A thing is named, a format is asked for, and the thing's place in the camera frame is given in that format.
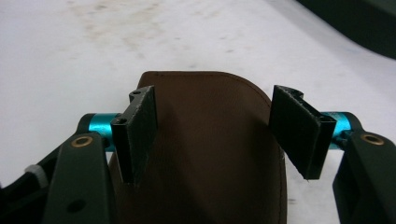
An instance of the leather pad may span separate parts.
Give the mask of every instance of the leather pad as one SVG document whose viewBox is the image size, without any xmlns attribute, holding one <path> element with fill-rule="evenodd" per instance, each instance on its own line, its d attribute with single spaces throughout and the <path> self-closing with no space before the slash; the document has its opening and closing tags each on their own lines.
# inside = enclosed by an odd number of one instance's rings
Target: leather pad
<svg viewBox="0 0 396 224">
<path fill-rule="evenodd" d="M 220 72 L 147 72 L 158 132 L 140 186 L 110 161 L 120 223 L 286 223 L 283 151 L 268 128 L 270 100 Z"/>
</svg>

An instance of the brown leather object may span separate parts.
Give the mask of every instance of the brown leather object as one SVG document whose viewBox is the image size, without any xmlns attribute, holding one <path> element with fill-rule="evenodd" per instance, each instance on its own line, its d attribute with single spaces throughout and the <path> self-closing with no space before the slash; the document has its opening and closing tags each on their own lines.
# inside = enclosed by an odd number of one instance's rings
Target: brown leather object
<svg viewBox="0 0 396 224">
<path fill-rule="evenodd" d="M 138 190 L 110 162 L 120 223 L 286 223 L 283 151 L 270 100 L 219 72 L 147 72 L 158 133 Z"/>
</svg>

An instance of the white table surface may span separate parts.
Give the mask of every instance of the white table surface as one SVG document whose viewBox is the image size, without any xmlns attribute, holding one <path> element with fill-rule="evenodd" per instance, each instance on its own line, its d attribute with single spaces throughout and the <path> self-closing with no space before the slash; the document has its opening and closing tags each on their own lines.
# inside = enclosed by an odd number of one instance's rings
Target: white table surface
<svg viewBox="0 0 396 224">
<path fill-rule="evenodd" d="M 122 112 L 148 70 L 223 71 L 272 96 L 305 93 L 396 142 L 396 61 L 292 0 L 0 1 L 0 181 L 68 138 L 86 113 Z M 331 151 L 319 181 L 287 162 L 289 223 L 338 223 Z"/>
</svg>

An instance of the white surface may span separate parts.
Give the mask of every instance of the white surface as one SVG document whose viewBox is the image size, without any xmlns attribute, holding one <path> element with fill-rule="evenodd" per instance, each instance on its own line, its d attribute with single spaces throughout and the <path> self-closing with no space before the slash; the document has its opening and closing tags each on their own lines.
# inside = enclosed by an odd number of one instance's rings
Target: white surface
<svg viewBox="0 0 396 224">
<path fill-rule="evenodd" d="M 8 185 L 90 112 L 122 112 L 148 70 L 216 70 L 305 93 L 396 142 L 396 61 L 294 1 L 0 1 L 0 180 Z M 319 181 L 288 162 L 289 223 L 337 223 L 330 152 Z"/>
</svg>

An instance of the brown leather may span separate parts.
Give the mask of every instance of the brown leather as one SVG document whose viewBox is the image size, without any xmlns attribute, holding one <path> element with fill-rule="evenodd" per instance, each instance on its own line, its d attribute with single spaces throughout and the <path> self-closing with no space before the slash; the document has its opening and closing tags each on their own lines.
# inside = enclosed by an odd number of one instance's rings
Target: brown leather
<svg viewBox="0 0 396 224">
<path fill-rule="evenodd" d="M 159 129 L 137 191 L 110 162 L 120 223 L 286 223 L 283 151 L 270 100 L 219 72 L 147 72 Z"/>
</svg>

